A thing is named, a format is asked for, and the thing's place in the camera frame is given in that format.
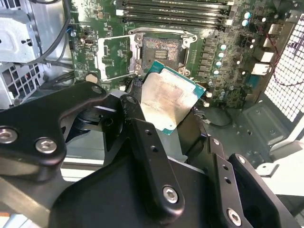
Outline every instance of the motherboard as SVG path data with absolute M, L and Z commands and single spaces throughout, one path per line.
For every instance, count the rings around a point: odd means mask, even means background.
M 274 54 L 258 28 L 273 36 L 282 29 L 271 0 L 70 3 L 77 80 L 124 90 L 126 81 L 145 77 L 156 60 L 207 88 L 206 106 L 243 106 Z

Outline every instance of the perforated metal panel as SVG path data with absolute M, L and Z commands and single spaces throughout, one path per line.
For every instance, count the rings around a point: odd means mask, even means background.
M 1 8 L 1 6 L 4 8 L 7 8 L 7 9 L 12 9 L 12 10 L 21 9 L 19 0 L 0 0 L 0 8 Z
M 0 66 L 0 109 L 19 105 L 31 96 L 43 83 L 41 65 Z
M 304 14 L 281 55 L 275 75 L 285 85 L 304 81 Z M 278 84 L 272 76 L 265 94 L 291 122 L 300 112 L 304 113 L 304 84 L 284 86 Z

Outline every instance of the black cable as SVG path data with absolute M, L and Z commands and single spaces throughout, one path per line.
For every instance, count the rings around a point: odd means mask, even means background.
M 63 6 L 65 8 L 66 14 L 67 14 L 67 19 L 66 19 L 61 31 L 59 32 L 57 38 L 54 40 L 54 42 L 51 44 L 51 46 L 48 48 L 48 50 L 45 51 L 45 53 L 43 53 L 37 59 L 28 62 L 26 65 L 33 65 L 35 63 L 43 62 L 57 48 L 57 46 L 59 45 L 63 36 L 67 32 L 67 27 L 69 26 L 69 23 L 70 23 L 70 20 L 71 20 L 71 9 L 70 9 L 70 6 L 68 4 L 68 0 L 63 0 L 62 3 L 63 3 Z
M 50 63 L 53 66 L 59 66 L 59 67 L 61 66 L 61 67 L 67 68 L 67 69 L 73 69 L 73 65 L 60 62 L 62 60 L 64 54 L 65 54 L 66 47 L 67 47 L 67 42 L 68 42 L 68 34 L 66 34 L 66 39 L 65 39 L 65 42 L 63 44 L 63 49 L 62 49 L 62 52 L 61 52 L 60 56 L 58 57 L 58 59 L 56 61 L 45 60 L 42 63 L 44 63 L 44 64 Z
M 74 71 L 71 71 L 71 72 L 68 72 L 66 74 L 60 75 L 60 76 L 58 76 L 57 78 L 55 78 L 53 80 L 45 82 L 44 84 L 42 84 L 39 87 L 39 89 L 49 89 L 49 88 L 53 87 L 56 84 L 59 84 L 59 83 L 71 80 L 73 78 L 75 78 L 75 74 L 74 74 Z
M 50 5 L 50 4 L 54 4 L 56 2 L 59 2 L 60 0 L 52 0 L 52 1 L 29 0 L 29 1 L 33 2 L 33 3 L 43 4 L 43 5 Z
M 217 124 L 215 124 L 215 123 L 210 122 L 210 123 L 209 123 L 210 126 L 217 127 L 217 128 L 225 128 L 225 127 L 230 126 L 230 125 L 233 123 L 232 116 L 231 116 L 230 113 L 227 111 L 227 109 L 224 108 L 223 111 L 224 111 L 224 113 L 226 114 L 226 116 L 228 117 L 229 122 L 228 122 L 227 124 L 224 124 L 224 125 L 217 125 Z

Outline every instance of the black mechanical arm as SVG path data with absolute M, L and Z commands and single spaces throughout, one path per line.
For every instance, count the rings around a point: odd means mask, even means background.
M 50 228 L 300 227 L 192 111 L 177 128 L 188 164 L 168 158 L 135 97 L 87 82 L 1 112 L 1 201 Z M 91 130 L 104 132 L 103 167 L 64 181 L 66 143 Z

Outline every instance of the mesh panel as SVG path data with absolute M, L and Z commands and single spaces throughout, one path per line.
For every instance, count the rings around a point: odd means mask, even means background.
M 275 69 L 278 81 L 285 85 L 304 80 L 304 14 L 301 15 Z M 304 84 L 286 87 L 272 76 L 265 94 L 293 122 L 304 112 Z
M 37 79 L 41 77 L 41 74 L 38 65 L 35 64 L 29 66 L 29 71 L 25 75 L 19 75 L 16 67 L 11 66 L 2 72 L 2 77 L 9 89 L 10 98 L 22 102 L 40 85 Z
M 0 5 L 7 9 L 20 10 L 20 1 L 19 0 L 0 0 Z

